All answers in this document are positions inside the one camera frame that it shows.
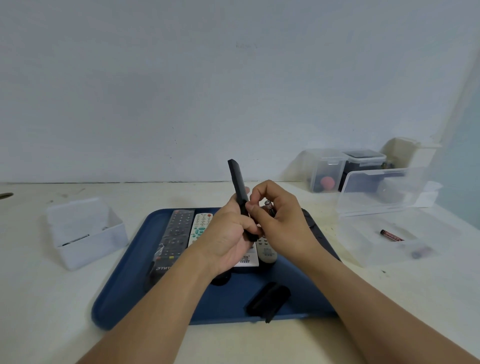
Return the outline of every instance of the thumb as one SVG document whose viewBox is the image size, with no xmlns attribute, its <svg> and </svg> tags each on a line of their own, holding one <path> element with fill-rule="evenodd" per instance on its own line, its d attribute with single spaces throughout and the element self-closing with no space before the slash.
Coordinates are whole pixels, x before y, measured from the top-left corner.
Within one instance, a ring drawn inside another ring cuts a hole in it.
<svg viewBox="0 0 480 364">
<path fill-rule="evenodd" d="M 245 208 L 247 209 L 248 213 L 250 214 L 251 218 L 256 220 L 260 226 L 265 229 L 272 224 L 275 223 L 275 219 L 271 217 L 268 212 L 266 212 L 264 209 L 262 209 L 260 206 L 257 204 L 254 204 L 252 202 L 247 202 L 245 204 Z"/>
</svg>

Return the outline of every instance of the white table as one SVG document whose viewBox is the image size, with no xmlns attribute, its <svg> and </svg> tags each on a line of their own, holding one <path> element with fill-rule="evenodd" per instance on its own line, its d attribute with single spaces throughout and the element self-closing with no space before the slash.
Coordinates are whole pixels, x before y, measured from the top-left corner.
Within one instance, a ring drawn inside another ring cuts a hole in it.
<svg viewBox="0 0 480 364">
<path fill-rule="evenodd" d="M 440 207 L 429 212 L 463 232 L 448 254 L 361 268 L 336 239 L 337 194 L 294 193 L 344 263 L 405 309 L 480 357 L 480 232 Z M 221 206 L 231 182 L 16 184 L 0 186 L 2 363 L 74 363 L 103 335 L 92 304 L 124 250 L 75 272 L 56 256 L 45 218 L 52 204 L 102 196 L 131 239 L 152 211 Z M 339 319 L 191 326 L 176 363 L 363 363 Z"/>
</svg>

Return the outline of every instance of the black remote control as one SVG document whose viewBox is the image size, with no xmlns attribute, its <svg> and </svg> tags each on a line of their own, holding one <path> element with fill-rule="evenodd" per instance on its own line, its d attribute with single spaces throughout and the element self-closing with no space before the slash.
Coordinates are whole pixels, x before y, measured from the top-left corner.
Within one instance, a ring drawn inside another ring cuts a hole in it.
<svg viewBox="0 0 480 364">
<path fill-rule="evenodd" d="M 247 208 L 245 207 L 245 203 L 247 203 L 249 199 L 247 192 L 245 191 L 245 184 L 243 183 L 243 177 L 241 176 L 240 166 L 235 160 L 229 159 L 228 167 L 230 168 L 230 174 L 232 175 L 232 182 L 233 186 L 235 187 L 235 193 L 237 195 L 237 203 L 240 206 L 240 213 L 242 215 L 250 217 Z M 246 230 L 245 235 L 247 236 L 248 240 L 253 243 L 258 240 L 258 235 L 252 234 L 251 232 L 248 232 Z"/>
<path fill-rule="evenodd" d="M 174 210 L 172 212 L 167 229 L 150 264 L 147 290 L 163 277 L 187 248 L 194 216 L 195 210 Z"/>
</svg>

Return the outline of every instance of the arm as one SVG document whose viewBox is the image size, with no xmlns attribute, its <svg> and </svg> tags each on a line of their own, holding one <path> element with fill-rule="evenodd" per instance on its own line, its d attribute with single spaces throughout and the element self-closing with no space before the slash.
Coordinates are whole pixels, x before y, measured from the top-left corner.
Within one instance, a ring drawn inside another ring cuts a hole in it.
<svg viewBox="0 0 480 364">
<path fill-rule="evenodd" d="M 232 196 L 195 244 L 78 364 L 173 363 L 208 284 L 251 247 L 244 229 L 262 233 L 251 218 L 240 215 Z"/>
<path fill-rule="evenodd" d="M 271 217 L 258 202 L 273 201 Z M 266 181 L 247 204 L 273 248 L 298 266 L 337 311 L 370 364 L 479 364 L 480 361 L 398 306 L 317 242 L 294 195 Z"/>
</svg>

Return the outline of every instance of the forearm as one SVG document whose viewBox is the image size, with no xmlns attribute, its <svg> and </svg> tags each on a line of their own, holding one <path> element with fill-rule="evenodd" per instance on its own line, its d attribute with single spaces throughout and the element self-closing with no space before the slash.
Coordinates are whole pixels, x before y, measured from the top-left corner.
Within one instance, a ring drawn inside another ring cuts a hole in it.
<svg viewBox="0 0 480 364">
<path fill-rule="evenodd" d="M 369 363 L 479 363 L 320 245 L 312 245 L 312 250 L 297 260 L 296 264 L 333 305 Z"/>
<path fill-rule="evenodd" d="M 194 249 L 187 249 L 79 364 L 172 363 L 195 307 L 212 278 L 208 264 Z"/>
</svg>

